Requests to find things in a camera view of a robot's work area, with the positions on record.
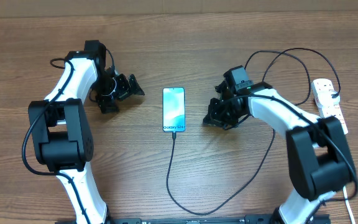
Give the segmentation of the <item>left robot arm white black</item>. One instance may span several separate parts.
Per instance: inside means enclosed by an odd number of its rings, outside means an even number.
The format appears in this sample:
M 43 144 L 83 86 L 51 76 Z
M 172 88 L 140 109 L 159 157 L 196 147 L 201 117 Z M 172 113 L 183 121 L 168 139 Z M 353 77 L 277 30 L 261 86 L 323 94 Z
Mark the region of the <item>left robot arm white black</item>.
M 30 126 L 22 143 L 22 161 L 33 174 L 55 176 L 73 205 L 74 223 L 113 223 L 91 170 L 94 141 L 84 108 L 91 91 L 102 114 L 119 111 L 118 101 L 143 95 L 134 75 L 106 66 L 111 52 L 99 40 L 71 51 L 61 61 L 62 76 L 41 101 L 28 107 Z

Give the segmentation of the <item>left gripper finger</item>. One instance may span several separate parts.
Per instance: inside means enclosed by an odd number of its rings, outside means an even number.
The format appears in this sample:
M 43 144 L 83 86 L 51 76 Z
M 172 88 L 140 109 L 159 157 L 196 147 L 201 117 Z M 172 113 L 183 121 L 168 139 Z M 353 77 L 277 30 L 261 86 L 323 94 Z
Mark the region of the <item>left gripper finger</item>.
M 102 114 L 119 112 L 119 107 L 114 100 L 99 100 L 98 106 Z
M 144 96 L 145 95 L 143 89 L 141 89 L 140 85 L 138 84 L 134 74 L 131 74 L 129 76 L 128 82 L 129 82 L 129 96 L 132 96 L 132 95 Z

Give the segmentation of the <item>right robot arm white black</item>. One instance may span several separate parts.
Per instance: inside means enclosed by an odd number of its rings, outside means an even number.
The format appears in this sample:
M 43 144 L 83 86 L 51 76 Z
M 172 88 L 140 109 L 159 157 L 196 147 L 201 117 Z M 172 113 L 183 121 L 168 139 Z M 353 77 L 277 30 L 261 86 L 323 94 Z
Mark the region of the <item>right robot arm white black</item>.
M 269 124 L 287 143 L 293 190 L 265 223 L 322 223 L 314 215 L 348 183 L 356 169 L 340 120 L 320 118 L 282 98 L 268 83 L 253 83 L 243 66 L 229 69 L 215 90 L 204 124 L 228 129 L 253 116 Z

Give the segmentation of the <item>blue Galaxy S24 smartphone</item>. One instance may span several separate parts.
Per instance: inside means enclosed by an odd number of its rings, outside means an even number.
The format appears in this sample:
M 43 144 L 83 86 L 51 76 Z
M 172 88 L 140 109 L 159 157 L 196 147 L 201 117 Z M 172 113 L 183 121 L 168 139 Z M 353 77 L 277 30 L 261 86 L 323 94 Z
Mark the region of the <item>blue Galaxy S24 smartphone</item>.
M 164 132 L 184 132 L 185 122 L 185 89 L 183 87 L 164 88 L 162 90 Z

